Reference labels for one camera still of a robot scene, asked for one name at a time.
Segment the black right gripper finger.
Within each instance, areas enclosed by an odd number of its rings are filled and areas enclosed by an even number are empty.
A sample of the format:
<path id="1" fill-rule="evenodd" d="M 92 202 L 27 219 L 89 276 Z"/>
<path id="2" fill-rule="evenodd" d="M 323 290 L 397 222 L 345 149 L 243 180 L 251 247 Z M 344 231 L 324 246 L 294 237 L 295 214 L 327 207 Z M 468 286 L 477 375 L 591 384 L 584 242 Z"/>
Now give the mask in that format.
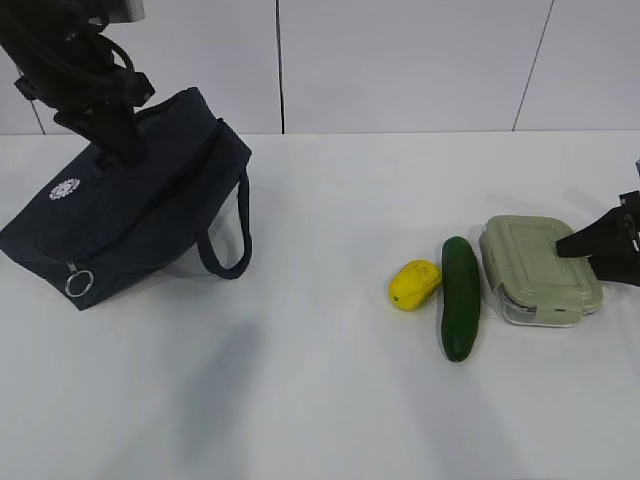
<path id="1" fill-rule="evenodd" d="M 593 224 L 556 242 L 560 257 L 639 254 L 639 210 L 616 207 Z"/>
<path id="2" fill-rule="evenodd" d="M 640 286 L 638 255 L 594 255 L 589 264 L 598 280 Z"/>

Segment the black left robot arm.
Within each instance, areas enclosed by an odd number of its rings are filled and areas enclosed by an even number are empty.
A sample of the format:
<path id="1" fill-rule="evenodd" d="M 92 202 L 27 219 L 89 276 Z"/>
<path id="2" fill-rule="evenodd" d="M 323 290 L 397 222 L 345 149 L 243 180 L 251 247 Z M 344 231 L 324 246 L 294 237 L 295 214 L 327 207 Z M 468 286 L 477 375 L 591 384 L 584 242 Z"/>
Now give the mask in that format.
<path id="1" fill-rule="evenodd" d="M 128 163 L 144 150 L 135 111 L 155 90 L 104 31 L 144 17 L 140 1 L 1 4 L 1 46 L 21 72 L 19 92 L 53 109 L 58 125 Z"/>

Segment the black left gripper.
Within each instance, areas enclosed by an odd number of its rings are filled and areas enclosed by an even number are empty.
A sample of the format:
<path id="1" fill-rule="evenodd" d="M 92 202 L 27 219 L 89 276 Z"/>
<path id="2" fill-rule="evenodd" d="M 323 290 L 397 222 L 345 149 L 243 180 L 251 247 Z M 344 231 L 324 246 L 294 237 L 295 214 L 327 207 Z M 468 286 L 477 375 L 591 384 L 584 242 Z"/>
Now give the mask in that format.
<path id="1" fill-rule="evenodd" d="M 124 162 L 144 155 L 132 108 L 143 106 L 154 87 L 118 44 L 100 34 L 15 34 L 13 60 L 22 70 L 16 88 L 58 110 L 55 123 Z"/>

